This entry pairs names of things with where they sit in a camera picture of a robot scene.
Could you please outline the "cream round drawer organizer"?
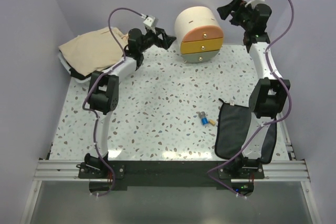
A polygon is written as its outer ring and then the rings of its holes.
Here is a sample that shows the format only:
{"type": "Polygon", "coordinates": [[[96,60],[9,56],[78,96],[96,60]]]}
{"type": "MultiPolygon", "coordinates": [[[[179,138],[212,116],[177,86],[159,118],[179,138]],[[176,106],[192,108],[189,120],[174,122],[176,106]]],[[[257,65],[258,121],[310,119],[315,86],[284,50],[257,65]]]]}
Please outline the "cream round drawer organizer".
{"type": "Polygon", "coordinates": [[[181,46],[183,36],[191,29],[200,26],[220,27],[213,12],[205,6],[187,8],[177,16],[174,24],[174,32],[179,48],[181,46]]]}

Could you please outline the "yellow drawer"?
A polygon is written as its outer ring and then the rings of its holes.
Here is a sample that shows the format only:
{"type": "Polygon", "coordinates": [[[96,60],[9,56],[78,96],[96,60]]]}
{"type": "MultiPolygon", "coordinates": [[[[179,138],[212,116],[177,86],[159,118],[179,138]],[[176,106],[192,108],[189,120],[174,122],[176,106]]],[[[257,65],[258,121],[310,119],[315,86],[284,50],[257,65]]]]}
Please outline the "yellow drawer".
{"type": "Polygon", "coordinates": [[[180,52],[181,54],[195,54],[199,52],[217,51],[222,47],[223,40],[223,38],[215,38],[182,42],[180,46],[180,52]]]}

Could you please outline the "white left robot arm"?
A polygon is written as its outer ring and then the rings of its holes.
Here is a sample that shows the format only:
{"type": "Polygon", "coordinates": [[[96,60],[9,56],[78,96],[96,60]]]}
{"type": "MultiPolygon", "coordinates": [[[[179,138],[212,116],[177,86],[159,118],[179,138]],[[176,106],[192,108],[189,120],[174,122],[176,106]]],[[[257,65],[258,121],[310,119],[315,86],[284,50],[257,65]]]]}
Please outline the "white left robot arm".
{"type": "Polygon", "coordinates": [[[164,29],[155,27],[146,29],[146,34],[138,28],[128,32],[128,42],[121,46],[122,58],[112,67],[95,71],[91,75],[89,91],[82,108],[96,116],[93,128],[93,150],[84,157],[80,171],[92,173],[97,178],[105,177],[112,171],[108,164],[108,130],[112,112],[119,102],[119,84],[121,80],[136,72],[144,60],[143,53],[157,46],[169,49],[176,41],[175,36],[168,35],[164,29]]]}

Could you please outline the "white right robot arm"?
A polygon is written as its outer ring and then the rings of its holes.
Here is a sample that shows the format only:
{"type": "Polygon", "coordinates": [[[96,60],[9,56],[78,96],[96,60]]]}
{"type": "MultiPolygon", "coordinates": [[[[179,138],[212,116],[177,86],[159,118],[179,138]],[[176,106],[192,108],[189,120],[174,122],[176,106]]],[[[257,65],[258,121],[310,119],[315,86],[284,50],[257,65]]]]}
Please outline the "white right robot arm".
{"type": "Polygon", "coordinates": [[[231,17],[230,23],[244,30],[243,44],[257,71],[257,82],[249,96],[248,106],[223,103],[218,121],[215,153],[237,162],[234,173],[246,178],[253,171],[249,161],[268,164],[277,140],[277,115],[282,112],[290,89],[290,81],[276,72],[267,47],[266,32],[271,8],[232,0],[217,9],[220,18],[231,17]]]}

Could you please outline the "blue grey small cylinder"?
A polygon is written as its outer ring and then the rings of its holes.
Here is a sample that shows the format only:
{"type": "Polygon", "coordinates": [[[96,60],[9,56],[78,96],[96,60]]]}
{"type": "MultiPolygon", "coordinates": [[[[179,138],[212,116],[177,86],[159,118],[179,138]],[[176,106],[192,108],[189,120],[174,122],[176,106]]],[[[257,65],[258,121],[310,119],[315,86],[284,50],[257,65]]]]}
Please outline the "blue grey small cylinder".
{"type": "Polygon", "coordinates": [[[208,124],[208,119],[206,117],[206,113],[204,111],[200,112],[198,114],[199,118],[201,119],[201,123],[203,126],[207,125],[208,124]]]}

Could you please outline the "orange top drawer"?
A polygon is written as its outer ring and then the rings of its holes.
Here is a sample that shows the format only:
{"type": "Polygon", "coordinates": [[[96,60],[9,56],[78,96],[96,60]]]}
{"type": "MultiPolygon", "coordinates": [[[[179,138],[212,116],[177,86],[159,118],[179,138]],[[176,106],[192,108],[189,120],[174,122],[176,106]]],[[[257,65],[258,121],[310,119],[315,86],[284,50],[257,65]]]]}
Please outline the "orange top drawer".
{"type": "Polygon", "coordinates": [[[200,26],[191,29],[183,36],[182,42],[200,41],[223,38],[224,33],[218,26],[200,26]]]}

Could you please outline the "grey bottom drawer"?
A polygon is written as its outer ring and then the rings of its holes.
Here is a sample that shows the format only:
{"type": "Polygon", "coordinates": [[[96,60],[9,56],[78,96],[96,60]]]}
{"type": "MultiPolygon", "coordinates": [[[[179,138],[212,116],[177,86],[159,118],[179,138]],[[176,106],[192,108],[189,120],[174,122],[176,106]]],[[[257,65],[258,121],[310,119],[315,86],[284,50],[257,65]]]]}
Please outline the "grey bottom drawer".
{"type": "Polygon", "coordinates": [[[202,63],[214,58],[219,53],[219,50],[202,51],[191,54],[181,54],[181,57],[186,63],[202,63]]]}

